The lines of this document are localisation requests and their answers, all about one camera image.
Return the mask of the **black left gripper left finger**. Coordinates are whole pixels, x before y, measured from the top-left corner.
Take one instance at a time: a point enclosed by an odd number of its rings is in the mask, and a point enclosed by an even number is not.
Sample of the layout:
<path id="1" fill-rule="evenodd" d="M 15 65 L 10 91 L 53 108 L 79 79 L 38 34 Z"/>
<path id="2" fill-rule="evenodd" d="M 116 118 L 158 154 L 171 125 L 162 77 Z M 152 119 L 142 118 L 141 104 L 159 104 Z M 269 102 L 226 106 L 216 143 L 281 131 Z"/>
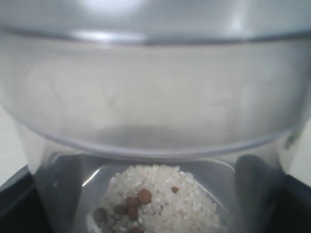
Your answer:
<path id="1" fill-rule="evenodd" d="M 0 232 L 52 232 L 27 166 L 0 187 Z"/>

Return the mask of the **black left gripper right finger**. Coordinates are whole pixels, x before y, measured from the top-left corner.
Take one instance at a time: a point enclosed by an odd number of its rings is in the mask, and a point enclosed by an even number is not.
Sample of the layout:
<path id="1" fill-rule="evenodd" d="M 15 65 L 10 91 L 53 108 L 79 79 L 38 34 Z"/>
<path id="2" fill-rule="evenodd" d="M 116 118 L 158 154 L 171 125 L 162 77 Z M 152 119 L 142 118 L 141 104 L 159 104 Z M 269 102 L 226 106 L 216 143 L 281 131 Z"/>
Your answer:
<path id="1" fill-rule="evenodd" d="M 235 191 L 248 233 L 309 233 L 311 188 L 255 155 L 235 163 Z"/>

